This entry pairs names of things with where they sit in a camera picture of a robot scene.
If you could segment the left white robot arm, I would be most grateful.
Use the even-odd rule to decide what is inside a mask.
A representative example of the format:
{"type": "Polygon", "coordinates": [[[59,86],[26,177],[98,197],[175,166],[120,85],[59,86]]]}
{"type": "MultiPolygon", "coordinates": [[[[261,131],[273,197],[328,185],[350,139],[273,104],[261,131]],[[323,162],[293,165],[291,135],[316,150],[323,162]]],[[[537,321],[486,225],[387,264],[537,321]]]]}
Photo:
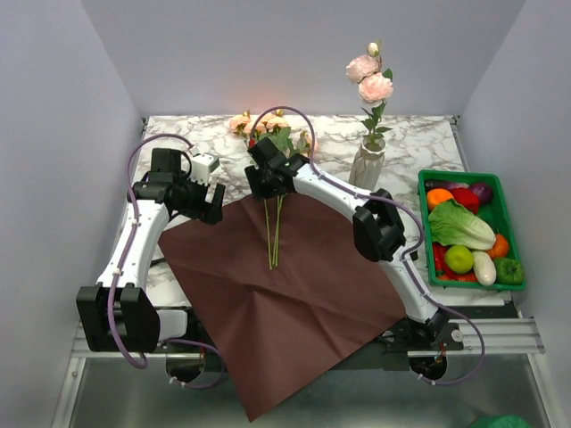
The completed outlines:
{"type": "Polygon", "coordinates": [[[106,352],[147,353],[165,340],[179,352],[190,351],[198,332],[184,309],[157,309],[145,288],[162,231],[175,214],[214,225],[222,219],[225,187],[210,175],[219,166],[209,153],[187,155],[155,148],[151,167],[128,189],[126,225],[103,273],[79,289],[76,304],[88,348],[106,352]]]}

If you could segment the black ribbon gold lettering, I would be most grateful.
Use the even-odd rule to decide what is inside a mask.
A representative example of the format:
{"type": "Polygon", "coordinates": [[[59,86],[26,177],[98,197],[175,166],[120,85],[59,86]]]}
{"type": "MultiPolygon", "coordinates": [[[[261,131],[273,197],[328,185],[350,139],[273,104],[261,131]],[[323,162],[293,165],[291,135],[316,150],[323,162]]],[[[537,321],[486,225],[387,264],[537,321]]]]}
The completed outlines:
{"type": "MultiPolygon", "coordinates": [[[[413,261],[416,261],[416,260],[418,259],[418,252],[417,252],[417,251],[413,251],[413,252],[410,254],[410,257],[411,257],[411,259],[412,259],[413,261]]],[[[159,264],[161,264],[161,263],[164,263],[165,261],[166,261],[165,258],[153,259],[153,260],[151,261],[151,263],[150,263],[150,267],[151,267],[151,268],[152,268],[152,267],[155,267],[155,266],[157,266],[157,265],[159,265],[159,264]]]]}

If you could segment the green bell pepper toy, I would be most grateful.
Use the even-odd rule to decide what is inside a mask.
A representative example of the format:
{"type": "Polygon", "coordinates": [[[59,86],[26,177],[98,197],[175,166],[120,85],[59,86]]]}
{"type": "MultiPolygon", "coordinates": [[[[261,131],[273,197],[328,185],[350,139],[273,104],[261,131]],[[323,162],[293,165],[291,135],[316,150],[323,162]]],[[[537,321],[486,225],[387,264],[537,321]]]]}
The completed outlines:
{"type": "Polygon", "coordinates": [[[497,258],[493,261],[499,284],[521,285],[525,279],[522,264],[516,259],[497,258]]]}

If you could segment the green lettuce toy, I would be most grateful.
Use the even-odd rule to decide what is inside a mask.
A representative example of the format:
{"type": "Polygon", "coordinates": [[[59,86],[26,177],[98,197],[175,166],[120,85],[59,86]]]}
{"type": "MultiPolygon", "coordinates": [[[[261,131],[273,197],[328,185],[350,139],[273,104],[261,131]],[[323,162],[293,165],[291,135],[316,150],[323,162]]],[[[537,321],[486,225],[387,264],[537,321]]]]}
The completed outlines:
{"type": "Polygon", "coordinates": [[[464,245],[470,250],[490,250],[496,242],[492,228],[464,206],[449,200],[428,215],[432,241],[443,246],[464,245]]]}

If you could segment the green plastic basket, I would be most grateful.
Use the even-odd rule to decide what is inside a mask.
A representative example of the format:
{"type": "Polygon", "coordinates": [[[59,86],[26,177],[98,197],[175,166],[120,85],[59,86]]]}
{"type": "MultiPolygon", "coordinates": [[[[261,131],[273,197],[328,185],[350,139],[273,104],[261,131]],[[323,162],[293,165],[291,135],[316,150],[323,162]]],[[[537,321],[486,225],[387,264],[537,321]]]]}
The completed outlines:
{"type": "Polygon", "coordinates": [[[466,173],[466,172],[450,172],[432,169],[423,169],[418,173],[418,194],[421,212],[421,221],[425,229],[425,246],[426,246],[426,261],[428,268],[428,281],[432,286],[440,288],[460,288],[471,290],[494,290],[497,292],[522,292],[525,290],[525,279],[521,285],[507,285],[499,284],[495,281],[491,286],[482,286],[480,283],[470,282],[455,282],[455,281],[442,281],[437,278],[434,266],[434,253],[432,248],[432,236],[430,226],[428,223],[428,215],[431,211],[428,210],[426,204],[426,193],[424,182],[428,179],[447,180],[453,182],[466,183],[468,186],[477,183],[485,182],[493,189],[493,199],[488,205],[481,205],[478,213],[476,214],[480,219],[485,221],[493,230],[495,234],[503,235],[509,242],[509,255],[506,258],[516,259],[520,263],[518,254],[517,243],[511,225],[507,203],[505,201],[504,192],[501,187],[500,180],[493,174],[483,173],[466,173]]]}

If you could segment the white ribbed ceramic vase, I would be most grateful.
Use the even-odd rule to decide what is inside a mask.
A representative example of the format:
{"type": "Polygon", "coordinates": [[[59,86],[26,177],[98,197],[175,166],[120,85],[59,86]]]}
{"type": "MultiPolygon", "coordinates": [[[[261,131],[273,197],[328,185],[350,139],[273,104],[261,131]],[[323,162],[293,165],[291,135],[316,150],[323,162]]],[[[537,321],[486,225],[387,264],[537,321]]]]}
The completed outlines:
{"type": "Polygon", "coordinates": [[[385,150],[383,137],[375,140],[364,137],[355,153],[348,182],[361,189],[375,191],[385,161],[385,150]]]}

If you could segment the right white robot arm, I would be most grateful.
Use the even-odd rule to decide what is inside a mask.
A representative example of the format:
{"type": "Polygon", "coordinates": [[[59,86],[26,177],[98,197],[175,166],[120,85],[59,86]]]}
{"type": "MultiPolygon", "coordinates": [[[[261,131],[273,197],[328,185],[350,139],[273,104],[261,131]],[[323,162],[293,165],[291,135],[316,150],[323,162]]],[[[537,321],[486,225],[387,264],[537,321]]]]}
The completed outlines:
{"type": "Polygon", "coordinates": [[[410,323],[409,338],[423,350],[443,338],[449,317],[439,308],[413,265],[415,250],[405,248],[404,225],[396,203],[385,190],[365,193],[331,176],[296,153],[287,158],[267,137],[249,145],[255,165],[244,170],[252,195],[267,200],[289,193],[310,197],[352,222],[354,246],[389,278],[410,323]]]}

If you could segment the pale pink flower stem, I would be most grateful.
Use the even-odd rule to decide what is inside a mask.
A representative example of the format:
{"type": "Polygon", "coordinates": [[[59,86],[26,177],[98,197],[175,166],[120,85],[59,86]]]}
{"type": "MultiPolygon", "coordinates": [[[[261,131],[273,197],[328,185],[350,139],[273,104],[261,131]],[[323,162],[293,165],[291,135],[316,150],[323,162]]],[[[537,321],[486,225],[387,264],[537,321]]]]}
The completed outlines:
{"type": "Polygon", "coordinates": [[[345,75],[357,87],[366,117],[360,123],[366,129],[364,146],[372,152],[385,148],[385,133],[391,128],[382,124],[388,99],[393,95],[393,72],[384,68],[382,41],[368,43],[366,52],[352,59],[345,67],[345,75]]]}

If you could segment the white radish toy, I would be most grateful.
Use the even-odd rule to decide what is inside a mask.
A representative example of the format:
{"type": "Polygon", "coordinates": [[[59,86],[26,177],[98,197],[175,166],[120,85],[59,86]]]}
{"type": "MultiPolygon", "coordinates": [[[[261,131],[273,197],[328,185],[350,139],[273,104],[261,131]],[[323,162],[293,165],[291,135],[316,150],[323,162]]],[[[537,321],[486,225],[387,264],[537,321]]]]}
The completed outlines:
{"type": "Polygon", "coordinates": [[[496,281],[496,268],[491,257],[484,251],[473,251],[473,270],[482,286],[491,286],[496,281]]]}

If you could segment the purple onion toy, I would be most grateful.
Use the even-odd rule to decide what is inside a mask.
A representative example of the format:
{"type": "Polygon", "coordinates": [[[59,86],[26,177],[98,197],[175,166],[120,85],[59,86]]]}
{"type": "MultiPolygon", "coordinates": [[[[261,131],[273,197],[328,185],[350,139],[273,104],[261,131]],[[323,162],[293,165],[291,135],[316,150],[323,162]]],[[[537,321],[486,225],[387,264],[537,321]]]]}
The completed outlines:
{"type": "Polygon", "coordinates": [[[493,199],[493,189],[485,182],[477,182],[468,187],[468,189],[478,197],[481,205],[488,205],[493,199]]]}

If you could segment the orange fruit toy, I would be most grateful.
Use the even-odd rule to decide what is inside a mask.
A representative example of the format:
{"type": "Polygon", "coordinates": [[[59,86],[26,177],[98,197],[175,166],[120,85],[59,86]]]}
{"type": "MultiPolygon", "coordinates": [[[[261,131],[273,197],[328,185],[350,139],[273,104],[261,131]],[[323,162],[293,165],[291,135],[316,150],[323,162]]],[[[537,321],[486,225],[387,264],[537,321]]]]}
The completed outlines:
{"type": "Polygon", "coordinates": [[[435,188],[426,193],[426,204],[429,211],[432,211],[441,203],[453,200],[453,194],[444,188],[435,188]]]}

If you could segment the dark red wrapping paper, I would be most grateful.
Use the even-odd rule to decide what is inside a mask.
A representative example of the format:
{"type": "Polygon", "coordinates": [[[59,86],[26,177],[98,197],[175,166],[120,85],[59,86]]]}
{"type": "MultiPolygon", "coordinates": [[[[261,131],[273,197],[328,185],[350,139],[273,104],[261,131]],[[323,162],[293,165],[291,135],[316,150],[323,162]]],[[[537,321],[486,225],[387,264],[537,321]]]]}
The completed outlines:
{"type": "Polygon", "coordinates": [[[281,210],[244,197],[218,224],[187,221],[159,245],[250,420],[405,316],[384,271],[355,249],[350,221],[298,193],[281,210]]]}

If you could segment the green object bottom edge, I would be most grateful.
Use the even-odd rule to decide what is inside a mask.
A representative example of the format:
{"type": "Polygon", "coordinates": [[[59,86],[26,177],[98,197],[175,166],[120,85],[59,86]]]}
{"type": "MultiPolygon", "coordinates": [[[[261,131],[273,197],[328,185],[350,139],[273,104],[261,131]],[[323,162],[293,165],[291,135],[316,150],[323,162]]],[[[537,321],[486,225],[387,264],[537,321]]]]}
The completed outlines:
{"type": "Polygon", "coordinates": [[[519,416],[481,416],[469,428],[531,428],[531,425],[519,416]]]}

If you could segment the dark purple eggplant toy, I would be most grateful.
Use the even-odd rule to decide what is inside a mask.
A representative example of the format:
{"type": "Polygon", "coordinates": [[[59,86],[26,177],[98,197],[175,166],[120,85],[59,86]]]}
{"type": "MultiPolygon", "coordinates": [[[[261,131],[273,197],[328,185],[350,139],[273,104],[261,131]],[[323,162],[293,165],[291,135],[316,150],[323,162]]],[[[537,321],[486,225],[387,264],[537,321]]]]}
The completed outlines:
{"type": "Polygon", "coordinates": [[[458,188],[468,188],[468,184],[447,180],[428,179],[424,182],[424,188],[427,192],[434,189],[445,189],[452,191],[453,189],[458,188]]]}

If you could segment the green apple toy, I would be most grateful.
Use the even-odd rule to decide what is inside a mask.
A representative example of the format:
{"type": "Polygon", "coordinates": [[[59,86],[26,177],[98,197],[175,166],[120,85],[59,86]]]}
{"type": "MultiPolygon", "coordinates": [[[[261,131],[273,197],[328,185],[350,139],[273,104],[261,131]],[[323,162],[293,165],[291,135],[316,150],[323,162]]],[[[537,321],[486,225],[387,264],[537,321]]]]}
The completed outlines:
{"type": "Polygon", "coordinates": [[[468,273],[474,266],[472,251],[463,245],[451,246],[444,254],[444,261],[452,272],[459,275],[468,273]]]}

